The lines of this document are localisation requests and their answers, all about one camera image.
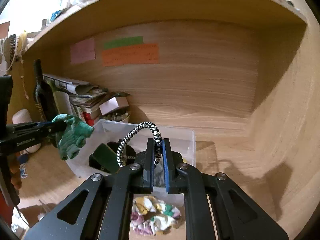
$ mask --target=red clothing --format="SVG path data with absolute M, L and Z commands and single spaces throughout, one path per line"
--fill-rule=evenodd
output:
M 4 200 L 2 193 L 0 192 L 0 216 L 3 217 L 4 221 L 11 227 L 12 223 L 13 207 L 8 207 Z

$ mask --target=sticky note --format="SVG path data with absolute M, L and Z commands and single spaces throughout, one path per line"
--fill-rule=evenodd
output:
M 71 64 L 79 64 L 95 58 L 93 37 L 70 46 Z
M 103 45 L 104 49 L 113 49 L 123 46 L 131 46 L 131 45 L 137 45 L 137 44 L 143 44 L 143 37 L 137 36 L 137 37 L 127 37 L 122 39 L 117 39 L 113 41 L 108 41 Z
M 124 64 L 158 64 L 159 46 L 156 43 L 138 44 L 102 51 L 104 67 Z

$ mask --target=green sticky note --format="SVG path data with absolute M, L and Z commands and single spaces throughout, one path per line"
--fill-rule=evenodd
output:
M 104 49 L 113 49 L 123 46 L 130 46 L 130 45 L 137 45 L 137 44 L 143 44 L 143 37 L 137 36 L 137 37 L 127 37 L 122 39 L 117 39 L 113 41 L 108 41 L 103 45 Z

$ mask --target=human hand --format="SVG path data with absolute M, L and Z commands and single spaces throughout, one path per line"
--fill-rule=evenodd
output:
M 9 169 L 11 172 L 11 183 L 16 190 L 19 190 L 21 189 L 22 181 L 20 177 L 20 164 L 16 157 L 9 162 Z

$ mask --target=braided cord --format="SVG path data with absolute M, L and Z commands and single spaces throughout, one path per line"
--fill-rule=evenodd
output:
M 155 139 L 155 165 L 157 165 L 161 158 L 162 153 L 162 138 L 161 133 L 158 129 L 158 127 L 151 122 L 142 122 L 138 124 L 134 129 L 132 129 L 126 137 L 122 140 L 122 142 L 119 145 L 118 151 L 117 151 L 117 162 L 119 164 L 119 167 L 123 167 L 126 165 L 127 156 L 123 157 L 123 150 L 128 144 L 128 142 L 131 140 L 131 138 L 136 135 L 140 130 L 143 128 L 148 128 L 151 130 L 153 134 L 153 138 Z

